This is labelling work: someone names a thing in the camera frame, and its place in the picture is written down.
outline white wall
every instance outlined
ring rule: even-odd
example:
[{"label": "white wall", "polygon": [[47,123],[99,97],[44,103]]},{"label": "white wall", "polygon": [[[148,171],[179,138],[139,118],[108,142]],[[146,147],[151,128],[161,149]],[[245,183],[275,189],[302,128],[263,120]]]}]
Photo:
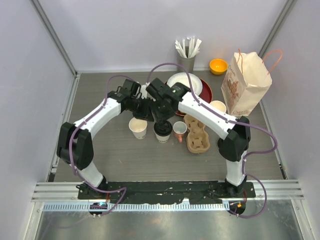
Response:
[{"label": "white wall", "polygon": [[285,2],[40,0],[75,68],[97,72],[176,62],[174,42],[187,36],[203,40],[196,68],[238,48],[258,52]]},{"label": "white wall", "polygon": [[0,2],[0,239],[21,240],[72,74],[28,0]]},{"label": "white wall", "polygon": [[[298,179],[319,226],[320,1],[298,0],[270,50],[283,50],[263,98],[288,176]],[[279,55],[267,62],[270,67]]]}]

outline orange bowl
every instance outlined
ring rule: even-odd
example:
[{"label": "orange bowl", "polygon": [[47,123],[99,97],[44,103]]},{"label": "orange bowl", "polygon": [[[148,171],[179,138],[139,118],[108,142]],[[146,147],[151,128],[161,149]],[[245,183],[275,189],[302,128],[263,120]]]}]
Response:
[{"label": "orange bowl", "polygon": [[221,75],[228,69],[228,63],[220,58],[211,60],[210,71],[215,75]]}]

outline brown paper bag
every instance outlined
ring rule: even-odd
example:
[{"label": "brown paper bag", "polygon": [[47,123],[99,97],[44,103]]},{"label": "brown paper bag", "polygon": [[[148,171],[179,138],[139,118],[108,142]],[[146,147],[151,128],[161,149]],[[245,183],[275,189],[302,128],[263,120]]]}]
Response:
[{"label": "brown paper bag", "polygon": [[[279,60],[268,71],[264,61],[271,53],[280,52]],[[269,52],[262,60],[256,52],[235,52],[221,86],[228,113],[248,116],[272,84],[270,72],[282,58],[282,51]]]}]

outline gray table surface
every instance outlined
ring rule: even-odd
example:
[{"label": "gray table surface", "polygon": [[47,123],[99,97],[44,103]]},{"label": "gray table surface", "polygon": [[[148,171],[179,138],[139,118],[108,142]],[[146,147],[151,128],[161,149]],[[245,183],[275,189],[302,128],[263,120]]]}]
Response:
[{"label": "gray table surface", "polygon": [[[154,72],[152,79],[158,77],[167,81],[174,71]],[[106,81],[112,75],[127,75],[134,80],[145,83],[148,72],[90,73],[82,74],[69,122],[73,123],[92,111],[101,103],[105,95]],[[224,102],[221,85],[224,75],[215,76],[209,71],[195,71],[195,75],[206,81],[212,89],[213,100]],[[108,91],[122,86],[124,78],[111,80]],[[128,128],[132,113],[125,111],[108,122],[94,137],[94,163],[108,181],[196,181],[224,180],[226,177],[226,160],[220,156],[217,148],[218,135],[208,127],[210,149],[202,154],[188,151],[186,138],[179,143],[171,135],[167,143],[159,143],[153,132],[153,123],[147,126],[146,137],[138,140]],[[260,105],[249,115],[252,124],[263,128],[266,122]],[[174,116],[169,121],[182,121]],[[251,130],[249,151],[267,150],[272,147],[271,139],[265,133]],[[256,177],[267,180],[282,179],[282,174],[275,153],[252,155],[248,157],[246,171]],[[73,176],[71,168],[59,161],[55,182],[79,181]]]}]

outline lid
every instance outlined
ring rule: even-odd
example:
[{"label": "lid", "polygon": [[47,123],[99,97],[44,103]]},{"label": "lid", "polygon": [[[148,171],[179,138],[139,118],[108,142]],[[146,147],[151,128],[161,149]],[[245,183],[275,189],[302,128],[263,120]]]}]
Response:
[{"label": "lid", "polygon": [[166,137],[171,134],[172,125],[168,121],[156,122],[153,126],[153,130],[157,135],[161,137]]}]

